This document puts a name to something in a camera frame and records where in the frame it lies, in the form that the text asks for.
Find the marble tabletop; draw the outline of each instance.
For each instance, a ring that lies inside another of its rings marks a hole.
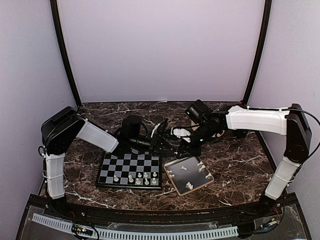
[[[84,103],[79,114],[113,133],[129,115],[138,115],[149,130],[168,119],[168,126],[188,126],[185,114],[190,102]],[[216,109],[222,102],[206,102]],[[162,190],[96,187],[102,150],[76,139],[64,159],[64,184],[70,203],[101,208],[143,211],[203,210],[235,206],[259,200],[273,170],[256,136],[225,134],[217,142],[202,146],[200,159],[214,176],[214,182],[184,196],[178,196],[162,168]],[[174,157],[163,157],[162,165]]]

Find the black vertical pole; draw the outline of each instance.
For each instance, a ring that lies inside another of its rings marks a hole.
[[[64,35],[62,32],[61,22],[60,22],[60,17],[59,17],[58,3],[57,3],[57,0],[50,0],[50,3],[51,3],[51,11],[52,11],[52,17],[53,17],[56,38],[58,40],[58,44],[59,44],[60,53],[61,53],[64,69],[66,72],[66,76],[68,78],[75,103],[78,107],[80,107],[82,103],[81,103],[79,92],[78,92],[78,89],[76,86],[75,78],[72,74],[72,70],[71,70],[71,66],[70,66],[70,62],[69,62],[69,58],[68,58],[68,54],[67,54]]]
[[[248,84],[246,86],[246,90],[245,90],[243,100],[242,100],[242,104],[244,104],[244,105],[247,105],[247,103],[249,101],[250,94],[252,92],[252,89],[254,87],[254,83],[256,80],[256,76],[257,76],[257,72],[258,72],[258,68],[259,68],[259,63],[260,63],[260,59],[261,59],[262,52],[264,49],[266,35],[267,35],[269,17],[270,17],[270,12],[271,12],[271,4],[272,4],[272,0],[265,0],[258,45],[256,47],[256,52],[255,52],[255,56],[254,56],[254,60],[253,60],[253,65],[252,65],[250,77],[249,77]]]

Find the white backdrop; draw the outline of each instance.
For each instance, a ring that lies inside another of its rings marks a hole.
[[[264,0],[59,0],[82,102],[240,101]]]

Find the robotic arm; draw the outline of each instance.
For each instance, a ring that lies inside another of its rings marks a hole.
[[[264,192],[266,197],[276,200],[309,157],[312,133],[307,119],[298,111],[301,109],[299,104],[292,104],[290,108],[272,109],[222,105],[212,110],[197,100],[185,112],[199,127],[183,138],[178,157],[183,151],[200,155],[201,146],[224,130],[255,130],[286,136],[283,158]]]
[[[118,145],[115,137],[76,113],[68,106],[41,126],[42,144],[39,153],[44,157],[47,191],[52,199],[65,195],[64,159],[74,139],[79,138],[112,153]]]

